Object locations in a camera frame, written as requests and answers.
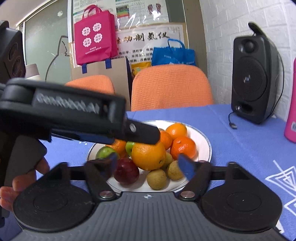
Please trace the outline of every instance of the white plate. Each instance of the white plate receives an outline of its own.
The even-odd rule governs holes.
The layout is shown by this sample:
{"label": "white plate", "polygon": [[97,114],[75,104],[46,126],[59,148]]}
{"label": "white plate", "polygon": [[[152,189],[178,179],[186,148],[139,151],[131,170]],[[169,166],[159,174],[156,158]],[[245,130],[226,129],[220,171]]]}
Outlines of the white plate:
{"label": "white plate", "polygon": [[[167,120],[152,120],[152,121],[144,121],[143,123],[157,126],[161,129],[166,129],[170,125],[174,124],[174,121],[167,121]],[[210,162],[212,157],[212,147],[208,140],[208,138],[199,130],[196,128],[189,126],[187,124],[184,124],[187,127],[187,136],[190,137],[196,144],[198,155],[196,155],[193,160],[199,161],[199,160],[205,160]],[[87,161],[94,160],[96,158],[96,153],[98,150],[103,147],[103,144],[94,144],[92,148],[89,151],[89,154],[87,155]],[[167,185],[160,190],[154,190],[152,189],[147,181],[146,176],[149,173],[149,171],[144,171],[142,169],[140,170],[140,176],[139,179],[132,185],[121,185],[119,182],[117,182],[114,177],[111,177],[108,179],[108,184],[111,186],[111,188],[116,193],[124,192],[178,192],[180,191],[187,183],[188,180],[186,178],[182,178],[177,181],[173,181],[170,178],[167,177]]]}

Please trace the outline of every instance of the human hand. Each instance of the human hand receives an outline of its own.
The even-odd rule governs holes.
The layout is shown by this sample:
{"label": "human hand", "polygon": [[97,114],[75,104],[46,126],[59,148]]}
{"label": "human hand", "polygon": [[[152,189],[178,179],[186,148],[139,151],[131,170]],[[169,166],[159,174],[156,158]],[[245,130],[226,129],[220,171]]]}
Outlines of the human hand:
{"label": "human hand", "polygon": [[[45,158],[42,158],[36,170],[42,174],[49,171],[49,165]],[[30,171],[27,174],[17,176],[12,181],[12,187],[0,188],[0,205],[12,212],[12,204],[20,192],[24,191],[28,186],[36,181],[36,170]]]}

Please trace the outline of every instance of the paper bag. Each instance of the paper bag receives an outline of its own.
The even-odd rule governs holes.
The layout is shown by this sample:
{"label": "paper bag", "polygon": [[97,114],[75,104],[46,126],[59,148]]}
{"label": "paper bag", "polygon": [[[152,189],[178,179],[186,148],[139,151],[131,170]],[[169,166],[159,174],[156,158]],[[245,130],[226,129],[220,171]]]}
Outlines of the paper bag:
{"label": "paper bag", "polygon": [[126,110],[131,110],[133,81],[128,60],[126,58],[107,59],[73,68],[72,80],[98,74],[106,75],[111,79],[115,93],[125,97]]}

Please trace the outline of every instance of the green apple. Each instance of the green apple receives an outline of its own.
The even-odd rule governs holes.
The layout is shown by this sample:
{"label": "green apple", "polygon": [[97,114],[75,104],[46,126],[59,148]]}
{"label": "green apple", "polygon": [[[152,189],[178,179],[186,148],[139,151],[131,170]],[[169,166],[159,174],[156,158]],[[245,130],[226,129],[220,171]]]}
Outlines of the green apple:
{"label": "green apple", "polygon": [[115,152],[118,155],[118,153],[113,148],[109,146],[104,146],[101,149],[99,149],[99,151],[96,153],[96,159],[106,158],[113,152]]}
{"label": "green apple", "polygon": [[128,141],[126,143],[126,152],[128,153],[129,156],[131,156],[131,150],[133,149],[134,142]]}

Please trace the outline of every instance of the pink water bottle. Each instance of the pink water bottle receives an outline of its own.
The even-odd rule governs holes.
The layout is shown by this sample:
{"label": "pink water bottle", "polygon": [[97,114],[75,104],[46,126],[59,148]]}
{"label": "pink water bottle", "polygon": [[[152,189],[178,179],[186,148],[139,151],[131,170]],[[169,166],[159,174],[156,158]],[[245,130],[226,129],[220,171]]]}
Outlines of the pink water bottle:
{"label": "pink water bottle", "polygon": [[296,59],[294,60],[292,99],[284,135],[290,141],[296,142]]}

